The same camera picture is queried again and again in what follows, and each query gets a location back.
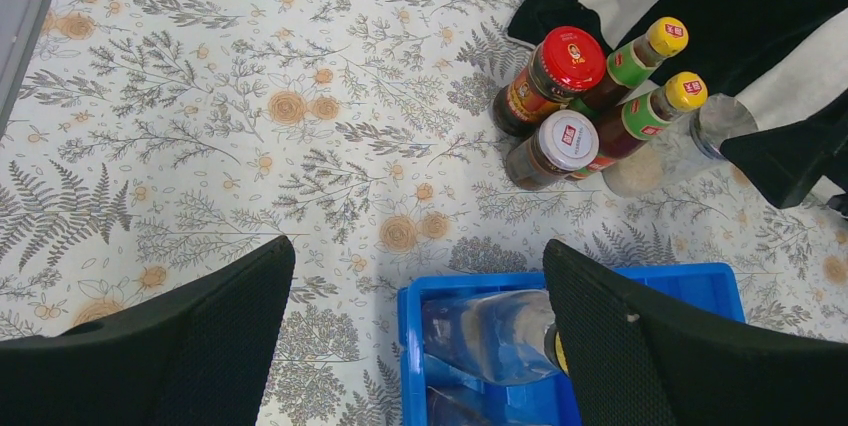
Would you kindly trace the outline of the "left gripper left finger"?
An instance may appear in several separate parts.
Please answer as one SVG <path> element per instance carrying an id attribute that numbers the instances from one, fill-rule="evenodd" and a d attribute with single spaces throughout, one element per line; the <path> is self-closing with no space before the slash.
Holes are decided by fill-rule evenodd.
<path id="1" fill-rule="evenodd" d="M 280 236 L 54 336 L 1 345 L 5 425 L 252 425 L 294 275 Z"/>

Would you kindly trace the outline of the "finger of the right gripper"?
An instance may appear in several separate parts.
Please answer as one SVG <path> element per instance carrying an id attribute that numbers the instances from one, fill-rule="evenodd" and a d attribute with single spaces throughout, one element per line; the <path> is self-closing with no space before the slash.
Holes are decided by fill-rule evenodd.
<path id="1" fill-rule="evenodd" d="M 826 205 L 845 210 L 847 93 L 804 120 L 728 139 L 720 153 L 777 209 L 799 205 L 826 178 L 842 189 Z"/>

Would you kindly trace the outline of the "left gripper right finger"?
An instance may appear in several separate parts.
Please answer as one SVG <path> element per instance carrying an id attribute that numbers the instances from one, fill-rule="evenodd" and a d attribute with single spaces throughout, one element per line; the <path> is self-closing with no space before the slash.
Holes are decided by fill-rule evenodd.
<path id="1" fill-rule="evenodd" d="M 847 347 L 750 326 L 552 240 L 543 271 L 586 425 L 843 425 Z"/>

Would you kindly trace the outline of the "tall glass spice canister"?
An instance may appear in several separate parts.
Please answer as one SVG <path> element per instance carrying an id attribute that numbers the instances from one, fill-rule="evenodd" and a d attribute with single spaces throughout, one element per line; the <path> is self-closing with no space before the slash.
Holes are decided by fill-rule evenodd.
<path id="1" fill-rule="evenodd" d="M 614 194 L 638 197 L 724 164 L 722 143 L 757 131 L 756 120 L 745 105 L 734 97 L 715 94 L 658 138 L 603 170 L 602 178 Z"/>

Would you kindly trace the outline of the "blue divided plastic bin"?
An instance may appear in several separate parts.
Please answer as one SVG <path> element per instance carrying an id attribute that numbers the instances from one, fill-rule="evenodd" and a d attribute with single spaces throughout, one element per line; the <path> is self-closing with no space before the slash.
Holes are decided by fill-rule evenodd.
<path id="1" fill-rule="evenodd" d="M 422 277 L 397 306 L 404 424 L 580 424 L 542 274 Z"/>

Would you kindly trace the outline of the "glass oil bottle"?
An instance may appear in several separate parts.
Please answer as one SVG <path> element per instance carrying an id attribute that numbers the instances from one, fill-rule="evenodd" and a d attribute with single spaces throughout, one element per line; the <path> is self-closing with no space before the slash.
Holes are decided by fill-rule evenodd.
<path id="1" fill-rule="evenodd" d="M 518 386 L 568 372 L 544 289 L 434 299 L 421 318 L 426 354 L 487 383 Z"/>
<path id="2" fill-rule="evenodd" d="M 428 387 L 426 397 L 428 425 L 546 425 L 530 413 L 461 386 Z"/>

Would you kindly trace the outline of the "sauce bottle yellow cap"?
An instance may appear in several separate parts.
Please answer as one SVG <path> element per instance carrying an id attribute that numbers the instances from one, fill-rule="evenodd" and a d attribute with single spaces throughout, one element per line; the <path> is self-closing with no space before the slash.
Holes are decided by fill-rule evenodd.
<path id="1" fill-rule="evenodd" d="M 645 33 L 611 52 L 601 81 L 566 108 L 589 119 L 599 117 L 645 82 L 663 62 L 683 51 L 688 42 L 688 30 L 680 20 L 659 18 Z"/>
<path id="2" fill-rule="evenodd" d="M 598 135 L 595 158 L 567 178 L 585 179 L 631 156 L 675 121 L 703 106 L 707 99 L 705 80 L 684 71 L 663 86 L 612 107 L 592 120 Z"/>

